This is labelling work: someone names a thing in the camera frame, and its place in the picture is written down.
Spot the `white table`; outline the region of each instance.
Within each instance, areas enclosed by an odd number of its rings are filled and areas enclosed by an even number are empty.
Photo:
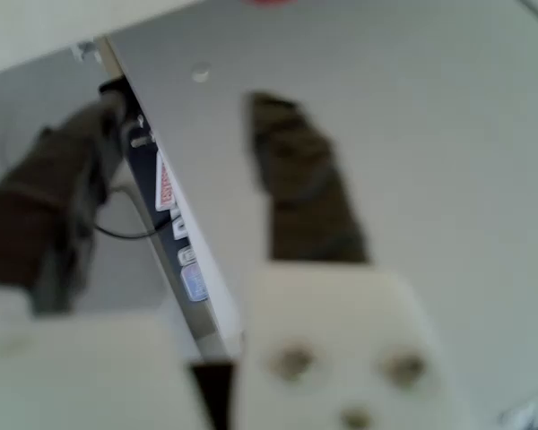
[[[267,248],[243,96],[274,90],[334,138],[376,261],[414,285],[482,422],[538,391],[538,21],[525,8],[211,1],[112,40],[226,338]]]

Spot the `cable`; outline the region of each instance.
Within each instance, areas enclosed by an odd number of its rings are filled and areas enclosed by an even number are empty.
[[[97,224],[95,224],[94,227],[100,233],[103,233],[104,235],[109,236],[109,237],[114,237],[115,239],[139,240],[139,239],[145,239],[147,237],[152,237],[154,235],[157,235],[160,231],[162,231],[165,227],[170,225],[172,222],[173,222],[173,219],[166,218],[163,221],[158,222],[153,228],[153,230],[144,231],[143,233],[134,233],[133,235],[127,235],[127,234],[117,233],[115,231],[107,230],[104,227],[100,227]]]

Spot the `label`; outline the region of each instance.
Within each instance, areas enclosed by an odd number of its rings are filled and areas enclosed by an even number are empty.
[[[156,156],[155,169],[155,210],[168,211],[176,205],[176,199],[173,195],[173,188],[169,181],[169,173],[166,168],[161,154]]]
[[[195,252],[192,246],[186,246],[178,251],[178,261],[182,266],[195,262]]]
[[[190,301],[201,302],[208,297],[204,276],[196,262],[181,270],[181,279]]]
[[[173,237],[176,240],[187,237],[186,222],[181,217],[173,221]]]

